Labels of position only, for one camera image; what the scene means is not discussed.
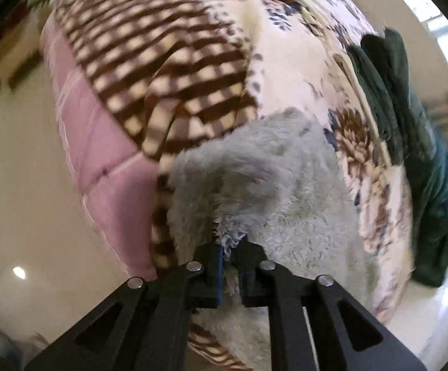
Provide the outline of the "pink quilted bedsheet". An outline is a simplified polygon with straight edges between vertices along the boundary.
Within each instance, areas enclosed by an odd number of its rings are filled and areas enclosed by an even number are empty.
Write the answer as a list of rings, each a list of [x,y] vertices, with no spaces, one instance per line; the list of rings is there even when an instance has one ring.
[[[128,275],[153,280],[150,216],[158,167],[96,97],[53,17],[45,22],[40,47],[66,163],[87,221]]]

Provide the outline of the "dark green plush blanket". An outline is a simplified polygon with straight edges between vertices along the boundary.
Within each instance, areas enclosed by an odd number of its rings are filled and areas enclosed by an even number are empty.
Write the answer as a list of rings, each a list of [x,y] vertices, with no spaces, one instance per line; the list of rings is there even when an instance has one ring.
[[[412,277],[440,287],[448,270],[448,145],[411,83],[402,36],[365,34],[348,56],[391,161],[405,168],[412,198]]]

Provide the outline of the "grey fluffy pants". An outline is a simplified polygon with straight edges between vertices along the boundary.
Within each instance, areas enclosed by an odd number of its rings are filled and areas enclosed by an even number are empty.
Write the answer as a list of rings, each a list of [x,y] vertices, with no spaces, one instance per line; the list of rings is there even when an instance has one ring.
[[[246,243],[260,245],[276,267],[258,280],[268,297],[288,291],[288,275],[331,275],[372,307],[376,261],[365,251],[358,211],[338,158],[320,124],[290,108],[183,151],[169,176],[168,215],[179,263],[199,246],[224,251],[223,302],[191,320],[189,345],[223,370],[268,370],[268,311],[240,297],[231,258]]]

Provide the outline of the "floral fleece bed blanket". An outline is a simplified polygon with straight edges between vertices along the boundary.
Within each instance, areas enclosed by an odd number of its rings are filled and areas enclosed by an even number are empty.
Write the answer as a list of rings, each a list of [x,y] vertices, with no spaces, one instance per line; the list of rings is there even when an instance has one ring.
[[[176,155],[295,106],[336,152],[378,269],[371,308],[391,320],[413,270],[412,205],[347,53],[372,32],[351,0],[56,0],[51,17],[96,97],[158,167],[156,277],[179,261],[166,220]]]

